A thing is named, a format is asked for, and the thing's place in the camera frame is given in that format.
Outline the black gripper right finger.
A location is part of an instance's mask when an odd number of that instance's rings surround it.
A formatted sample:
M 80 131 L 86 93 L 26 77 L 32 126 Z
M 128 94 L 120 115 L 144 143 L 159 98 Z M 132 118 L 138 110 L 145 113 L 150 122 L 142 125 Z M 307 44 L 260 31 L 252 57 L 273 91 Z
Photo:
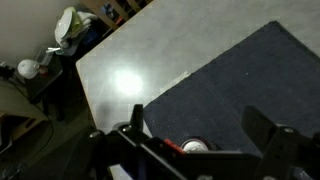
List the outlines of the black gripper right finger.
M 298 167 L 319 180 L 320 132 L 306 137 L 292 127 L 274 123 L 254 106 L 244 109 L 241 127 L 263 154 L 256 178 L 294 180 L 293 171 Z

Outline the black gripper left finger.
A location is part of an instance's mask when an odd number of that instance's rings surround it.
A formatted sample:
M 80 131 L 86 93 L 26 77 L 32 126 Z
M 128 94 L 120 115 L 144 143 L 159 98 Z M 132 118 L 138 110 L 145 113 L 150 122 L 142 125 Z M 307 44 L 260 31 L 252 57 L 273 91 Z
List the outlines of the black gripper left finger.
M 115 165 L 119 165 L 134 180 L 146 179 L 150 162 L 142 145 L 150 137 L 143 132 L 142 104 L 133 107 L 127 123 L 118 124 L 108 134 L 93 132 L 90 138 L 96 143 L 92 166 L 97 180 L 111 177 L 110 167 Z

